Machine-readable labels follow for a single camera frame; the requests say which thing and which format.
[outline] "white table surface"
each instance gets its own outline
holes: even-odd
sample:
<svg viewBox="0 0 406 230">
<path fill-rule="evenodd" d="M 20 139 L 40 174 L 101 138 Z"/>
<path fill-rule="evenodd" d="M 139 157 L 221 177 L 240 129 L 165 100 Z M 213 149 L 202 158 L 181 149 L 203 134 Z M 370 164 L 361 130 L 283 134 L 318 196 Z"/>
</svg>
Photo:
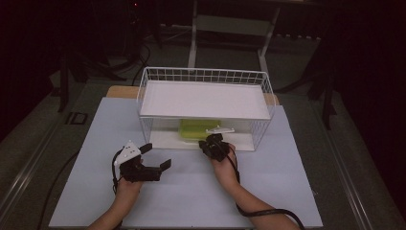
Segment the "white table surface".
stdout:
<svg viewBox="0 0 406 230">
<path fill-rule="evenodd" d="M 58 201 L 50 227 L 83 227 L 114 199 L 111 161 L 128 140 L 145 143 L 134 99 L 104 98 Z M 153 149 L 144 165 L 172 166 L 161 181 L 146 182 L 123 227 L 249 228 L 234 202 L 221 190 L 200 150 Z M 277 208 L 294 212 L 306 227 L 323 226 L 283 107 L 254 152 L 238 152 L 241 184 Z"/>
</svg>

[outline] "hand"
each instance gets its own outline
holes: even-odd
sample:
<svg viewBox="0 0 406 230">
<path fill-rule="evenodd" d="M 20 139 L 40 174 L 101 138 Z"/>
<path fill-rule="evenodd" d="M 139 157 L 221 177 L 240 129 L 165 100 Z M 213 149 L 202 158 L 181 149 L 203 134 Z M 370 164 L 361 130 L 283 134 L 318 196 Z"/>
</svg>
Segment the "hand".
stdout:
<svg viewBox="0 0 406 230">
<path fill-rule="evenodd" d="M 142 186 L 142 181 L 130 182 L 124 178 L 120 179 L 112 208 L 125 217 L 137 201 Z"/>
<path fill-rule="evenodd" d="M 234 155 L 236 147 L 232 144 L 229 144 L 229 146 L 230 146 L 230 152 L 229 152 L 228 156 L 233 161 L 233 164 L 237 165 L 236 156 Z M 211 158 L 209 158 L 209 159 L 213 165 L 215 177 L 217 178 L 218 182 L 227 192 L 229 192 L 235 186 L 239 186 L 239 183 L 237 181 L 236 172 L 235 172 L 232 164 L 230 163 L 229 159 L 224 158 L 221 162 L 218 162 L 217 160 L 214 160 Z"/>
</svg>

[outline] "black cable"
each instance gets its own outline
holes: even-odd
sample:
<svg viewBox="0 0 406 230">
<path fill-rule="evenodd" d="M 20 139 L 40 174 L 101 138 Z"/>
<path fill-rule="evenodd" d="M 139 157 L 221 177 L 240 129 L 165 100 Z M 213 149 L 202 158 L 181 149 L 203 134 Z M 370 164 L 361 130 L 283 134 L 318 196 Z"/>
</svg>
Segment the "black cable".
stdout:
<svg viewBox="0 0 406 230">
<path fill-rule="evenodd" d="M 52 185 L 51 185 L 51 188 L 50 188 L 50 190 L 48 191 L 48 194 L 47 194 L 47 197 L 46 197 L 46 199 L 45 199 L 44 205 L 42 206 L 41 217 L 40 217 L 40 219 L 39 219 L 39 224 L 38 224 L 37 227 L 36 227 L 37 230 L 41 229 L 42 220 L 44 219 L 44 216 L 45 216 L 45 210 L 46 210 L 46 208 L 47 208 L 48 200 L 49 200 L 49 198 L 51 197 L 52 190 L 54 189 L 54 186 L 56 185 L 57 180 L 59 179 L 59 177 L 60 177 L 60 175 L 62 174 L 62 172 L 65 170 L 66 166 L 67 166 L 75 157 L 77 157 L 78 155 L 79 155 L 79 151 L 75 152 L 75 154 L 73 154 L 73 155 L 71 156 L 71 158 L 69 158 L 69 160 L 65 162 L 65 164 L 62 166 L 62 168 L 61 168 L 61 169 L 59 170 L 59 172 L 57 173 L 56 178 L 54 179 L 54 181 L 53 181 L 53 183 L 52 183 Z"/>
<path fill-rule="evenodd" d="M 147 58 L 144 59 L 143 56 L 140 54 L 140 61 L 142 62 L 142 65 L 140 66 L 137 73 L 135 73 L 134 78 L 132 79 L 132 83 L 131 83 L 132 86 L 134 86 L 134 82 L 137 79 L 138 75 L 140 74 L 141 70 L 143 70 L 143 68 L 148 66 L 147 61 L 149 60 L 151 51 L 150 51 L 149 47 L 147 47 L 145 44 L 143 44 L 143 46 L 147 49 Z"/>
<path fill-rule="evenodd" d="M 121 152 L 122 152 L 122 149 L 119 150 L 118 152 L 116 152 L 116 154 L 114 154 L 113 161 L 111 162 L 111 171 L 112 171 L 112 173 L 113 173 L 113 191 L 114 191 L 114 194 L 116 194 L 116 192 L 117 192 L 117 187 L 119 186 L 119 181 L 122 179 L 121 177 L 120 177 L 119 179 L 117 179 L 117 176 L 116 176 L 116 167 L 115 167 L 115 165 L 114 165 L 114 162 L 116 161 L 117 156 L 119 156 L 119 154 L 120 154 Z"/>
</svg>

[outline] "white object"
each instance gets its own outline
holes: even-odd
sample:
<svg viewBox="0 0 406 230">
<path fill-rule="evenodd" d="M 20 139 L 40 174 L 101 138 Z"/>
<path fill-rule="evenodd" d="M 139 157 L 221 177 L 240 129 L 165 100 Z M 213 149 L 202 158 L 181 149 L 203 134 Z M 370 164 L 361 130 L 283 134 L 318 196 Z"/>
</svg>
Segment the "white object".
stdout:
<svg viewBox="0 0 406 230">
<path fill-rule="evenodd" d="M 128 161 L 138 155 L 140 155 L 140 150 L 135 146 L 135 144 L 129 140 L 127 144 L 123 147 L 122 152 L 117 156 L 116 160 L 114 161 L 114 165 L 121 165 L 125 161 Z"/>
<path fill-rule="evenodd" d="M 232 127 L 229 128 L 229 127 L 217 126 L 212 129 L 206 129 L 206 133 L 210 133 L 210 134 L 231 133 L 231 132 L 235 132 L 235 130 Z"/>
<path fill-rule="evenodd" d="M 135 103 L 102 99 L 50 227 L 84 228 L 109 208 L 114 200 L 109 167 L 114 153 L 128 138 L 137 146 L 145 143 Z M 237 149 L 241 184 L 265 202 L 295 213 L 305 227 L 323 226 L 282 106 L 276 107 L 263 139 L 255 154 Z M 171 167 L 160 181 L 144 183 L 123 228 L 253 228 L 218 185 L 201 150 L 154 148 L 145 163 L 156 165 L 168 158 Z"/>
</svg>

